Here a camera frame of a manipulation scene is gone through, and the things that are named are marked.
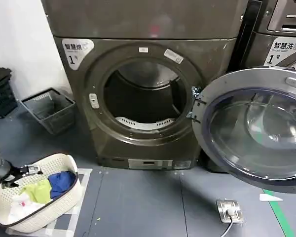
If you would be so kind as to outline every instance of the blue clothing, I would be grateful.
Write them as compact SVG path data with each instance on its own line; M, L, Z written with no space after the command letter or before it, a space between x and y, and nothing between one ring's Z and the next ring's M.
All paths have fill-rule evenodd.
M57 174L52 174L48 177L51 185L50 198L54 199L67 191L74 183L75 174L64 171Z

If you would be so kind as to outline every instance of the white plastic basket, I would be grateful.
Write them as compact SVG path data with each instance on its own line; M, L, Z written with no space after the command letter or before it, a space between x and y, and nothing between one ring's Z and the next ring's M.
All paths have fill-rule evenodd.
M19 185L17 188L2 189L0 185L0 226L4 228L9 227L10 229L23 233L31 233L41 229L59 216L65 214L81 199L82 189L78 178L78 168L71 156L54 154L34 164L38 164L41 167L43 175L36 174L22 178L16 182ZM25 185L36 183L46 179L51 174L61 171L71 171L75 173L76 178L74 184L63 195L46 204L36 212L33 212L31 215L17 222L9 224L8 216L11 209L12 197L18 195Z

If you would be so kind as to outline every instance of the floor outlet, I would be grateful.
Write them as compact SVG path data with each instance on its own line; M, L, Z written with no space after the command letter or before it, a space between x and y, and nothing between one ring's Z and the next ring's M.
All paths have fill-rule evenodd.
M221 217L221 221L223 223L230 223L231 219L227 213L228 209L231 209L234 213L232 215L232 220L234 224L242 224L243 223L243 215L240 209L240 206L236 200L217 200L216 201L218 212Z

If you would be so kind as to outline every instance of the gray wire basket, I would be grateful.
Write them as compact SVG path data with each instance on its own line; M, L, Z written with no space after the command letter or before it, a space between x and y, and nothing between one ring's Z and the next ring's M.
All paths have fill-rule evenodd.
M25 109L53 135L74 124L75 102L50 88L21 101Z

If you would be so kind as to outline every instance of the washing machine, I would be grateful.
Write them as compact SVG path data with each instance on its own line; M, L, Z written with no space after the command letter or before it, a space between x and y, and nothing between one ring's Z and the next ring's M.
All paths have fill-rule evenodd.
M246 0L44 0L74 98L103 166L186 169L191 108L224 74Z
M245 5L45 2L99 163L190 168L201 147L244 182L296 193L296 71L224 74Z
M296 0L249 0L230 69L296 69Z

